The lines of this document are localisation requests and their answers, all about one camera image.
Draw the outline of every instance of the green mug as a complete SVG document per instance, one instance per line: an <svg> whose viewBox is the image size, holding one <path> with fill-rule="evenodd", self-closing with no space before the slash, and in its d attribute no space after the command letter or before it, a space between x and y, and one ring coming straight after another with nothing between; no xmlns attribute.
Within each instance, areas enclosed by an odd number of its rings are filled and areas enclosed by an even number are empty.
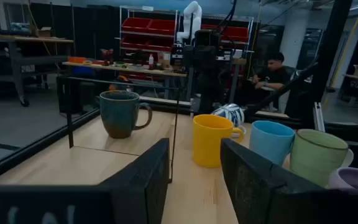
<svg viewBox="0 0 358 224"><path fill-rule="evenodd" d="M110 137L128 138L133 130L147 127L152 120L152 109L147 103L139 103L139 95L129 91L105 91L99 97L100 115L103 126ZM149 112L147 122L136 126L139 108L145 107Z"/></svg>
<svg viewBox="0 0 358 224"><path fill-rule="evenodd" d="M348 145L332 134L312 129L296 132L290 157L293 173L325 187L332 171L341 167Z"/></svg>

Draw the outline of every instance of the light blue mug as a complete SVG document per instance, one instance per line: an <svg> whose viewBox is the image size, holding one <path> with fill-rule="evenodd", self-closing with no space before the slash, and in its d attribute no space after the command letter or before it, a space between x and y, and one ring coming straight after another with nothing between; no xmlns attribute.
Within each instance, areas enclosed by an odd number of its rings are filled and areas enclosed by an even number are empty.
<svg viewBox="0 0 358 224"><path fill-rule="evenodd" d="M249 147L281 166L291 150L294 136L294 130L285 125L271 121L255 121L252 123Z"/></svg>

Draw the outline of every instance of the purple mug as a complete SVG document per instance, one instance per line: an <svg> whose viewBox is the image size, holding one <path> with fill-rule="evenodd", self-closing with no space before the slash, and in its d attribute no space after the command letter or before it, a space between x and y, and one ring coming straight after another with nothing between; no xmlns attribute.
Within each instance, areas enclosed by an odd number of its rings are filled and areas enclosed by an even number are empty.
<svg viewBox="0 0 358 224"><path fill-rule="evenodd" d="M358 189L358 169L342 167L335 170L328 181L330 189Z"/></svg>

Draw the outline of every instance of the mug handle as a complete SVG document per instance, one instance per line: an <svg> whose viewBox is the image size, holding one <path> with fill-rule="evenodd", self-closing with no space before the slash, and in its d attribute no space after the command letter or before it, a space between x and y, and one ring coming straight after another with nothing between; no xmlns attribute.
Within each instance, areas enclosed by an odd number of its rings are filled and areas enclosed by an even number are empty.
<svg viewBox="0 0 358 224"><path fill-rule="evenodd" d="M151 107L149 106L149 104L148 103L139 103L139 105L137 106L137 109L139 109L140 107L144 107L147 109L147 111L149 112L149 118L147 118L147 122L144 125L135 126L134 130L140 130L142 128L146 128L147 125L149 125L150 122L152 121L153 111L152 111Z"/></svg>
<svg viewBox="0 0 358 224"><path fill-rule="evenodd" d="M242 132L241 129L239 128L233 128L233 130L231 131L232 133L239 133L240 137L238 139L236 139L237 143L242 142L242 140L244 139L244 133Z"/></svg>

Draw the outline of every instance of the bottle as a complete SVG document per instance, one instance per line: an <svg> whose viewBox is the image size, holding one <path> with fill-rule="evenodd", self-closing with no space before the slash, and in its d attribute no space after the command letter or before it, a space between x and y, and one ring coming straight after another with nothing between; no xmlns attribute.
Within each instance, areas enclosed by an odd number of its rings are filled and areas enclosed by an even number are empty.
<svg viewBox="0 0 358 224"><path fill-rule="evenodd" d="M153 58L153 54L150 54L149 57L149 69L153 70L154 69L154 58Z"/></svg>

